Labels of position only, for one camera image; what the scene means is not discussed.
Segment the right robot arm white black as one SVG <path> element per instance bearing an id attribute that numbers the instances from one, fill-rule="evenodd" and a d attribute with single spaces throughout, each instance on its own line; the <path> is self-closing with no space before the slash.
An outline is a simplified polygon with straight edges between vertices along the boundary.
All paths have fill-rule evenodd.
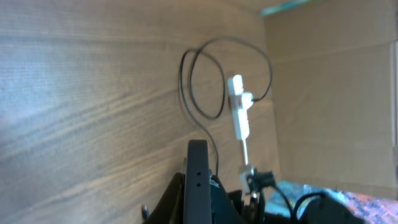
<path id="1" fill-rule="evenodd" d="M 255 169 L 242 175 L 243 191 L 251 196 L 249 205 L 239 214 L 246 223 L 397 223 L 397 202 L 332 189 L 310 188 L 291 203 L 276 184 L 272 172 Z M 264 189 L 275 190 L 287 208 L 287 214 L 266 211 Z"/>

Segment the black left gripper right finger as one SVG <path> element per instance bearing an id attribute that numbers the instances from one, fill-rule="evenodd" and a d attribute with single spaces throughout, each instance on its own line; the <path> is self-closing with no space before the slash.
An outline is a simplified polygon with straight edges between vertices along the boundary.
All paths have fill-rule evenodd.
<path id="1" fill-rule="evenodd" d="M 227 193 L 216 175 L 210 177 L 211 214 L 214 224 L 243 224 L 242 190 Z"/>

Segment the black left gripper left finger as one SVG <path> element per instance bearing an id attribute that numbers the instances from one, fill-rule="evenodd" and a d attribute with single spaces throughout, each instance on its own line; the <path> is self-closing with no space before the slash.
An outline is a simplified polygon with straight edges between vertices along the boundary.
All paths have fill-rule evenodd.
<path id="1" fill-rule="evenodd" d="M 172 177 L 153 212 L 149 224 L 182 224 L 185 175 L 178 172 Z"/>

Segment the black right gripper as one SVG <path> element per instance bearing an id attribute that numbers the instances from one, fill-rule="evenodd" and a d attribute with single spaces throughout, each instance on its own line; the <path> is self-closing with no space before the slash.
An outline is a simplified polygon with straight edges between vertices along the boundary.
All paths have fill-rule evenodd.
<path id="1" fill-rule="evenodd" d="M 249 186 L 252 190 L 248 205 L 248 218 L 250 223 L 263 223 L 265 210 L 265 193 L 262 191 L 268 187 L 275 186 L 275 178 L 272 171 L 254 171 L 254 176 L 249 179 Z"/>

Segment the smartphone with light blue screen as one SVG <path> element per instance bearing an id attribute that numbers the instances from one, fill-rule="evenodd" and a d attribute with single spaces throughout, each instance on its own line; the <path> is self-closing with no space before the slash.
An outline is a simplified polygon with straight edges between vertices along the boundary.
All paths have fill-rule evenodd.
<path id="1" fill-rule="evenodd" d="M 189 140 L 188 142 L 183 223 L 212 223 L 208 145 L 206 140 Z"/>

